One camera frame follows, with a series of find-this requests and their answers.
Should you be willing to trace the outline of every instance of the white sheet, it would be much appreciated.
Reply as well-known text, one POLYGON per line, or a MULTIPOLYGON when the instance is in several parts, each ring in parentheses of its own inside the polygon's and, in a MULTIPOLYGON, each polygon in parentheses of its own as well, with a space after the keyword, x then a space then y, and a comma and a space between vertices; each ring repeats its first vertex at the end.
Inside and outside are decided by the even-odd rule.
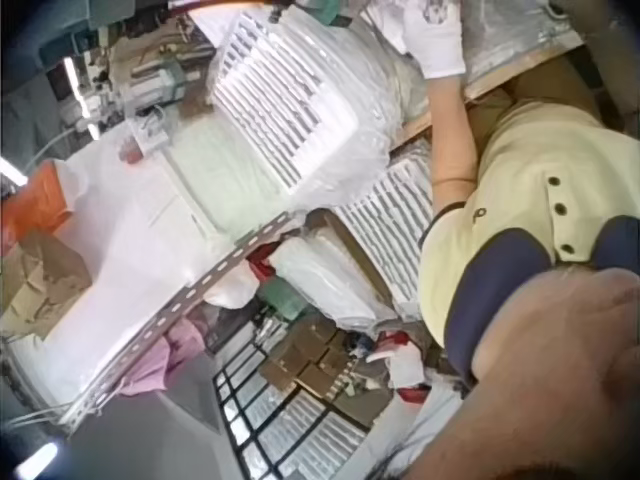
POLYGON ((82 255, 93 286, 44 342, 29 337, 11 346, 51 405, 73 401, 160 307, 220 255, 202 233, 210 229, 196 225, 158 161, 119 160, 127 135, 122 124, 66 162, 87 180, 88 191, 57 235, 82 255))

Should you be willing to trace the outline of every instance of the shirt button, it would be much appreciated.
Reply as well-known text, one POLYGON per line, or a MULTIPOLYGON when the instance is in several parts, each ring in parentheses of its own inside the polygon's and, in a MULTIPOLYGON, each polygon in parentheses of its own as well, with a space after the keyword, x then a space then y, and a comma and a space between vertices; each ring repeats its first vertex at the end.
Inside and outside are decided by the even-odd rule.
POLYGON ((553 209, 555 210, 555 212, 558 215, 566 215, 567 214, 567 207, 565 207, 564 204, 562 204, 562 203, 556 203, 554 205, 553 209))

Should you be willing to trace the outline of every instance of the hand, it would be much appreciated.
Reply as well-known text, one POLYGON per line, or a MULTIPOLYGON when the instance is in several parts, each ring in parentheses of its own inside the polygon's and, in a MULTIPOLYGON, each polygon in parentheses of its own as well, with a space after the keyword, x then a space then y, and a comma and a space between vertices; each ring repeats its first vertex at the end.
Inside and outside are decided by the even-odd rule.
POLYGON ((407 0, 404 40, 425 78, 466 72, 457 0, 407 0))

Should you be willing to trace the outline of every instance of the pleated filter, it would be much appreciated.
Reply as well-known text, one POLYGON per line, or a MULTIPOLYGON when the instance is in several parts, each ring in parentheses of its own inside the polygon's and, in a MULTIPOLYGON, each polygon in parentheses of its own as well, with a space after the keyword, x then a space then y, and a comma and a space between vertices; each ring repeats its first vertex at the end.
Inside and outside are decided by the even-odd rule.
POLYGON ((214 102, 288 194, 335 191, 388 163, 400 107, 367 42, 370 31, 329 28, 295 7, 275 25, 245 11, 229 33, 214 102))

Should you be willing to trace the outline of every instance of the orange container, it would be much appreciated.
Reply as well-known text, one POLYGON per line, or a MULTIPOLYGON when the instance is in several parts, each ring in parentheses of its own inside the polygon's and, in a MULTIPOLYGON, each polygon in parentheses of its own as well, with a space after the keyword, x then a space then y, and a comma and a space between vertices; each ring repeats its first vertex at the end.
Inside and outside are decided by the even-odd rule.
POLYGON ((2 202, 2 255, 30 230, 53 233, 70 216, 55 164, 45 161, 25 187, 2 202))

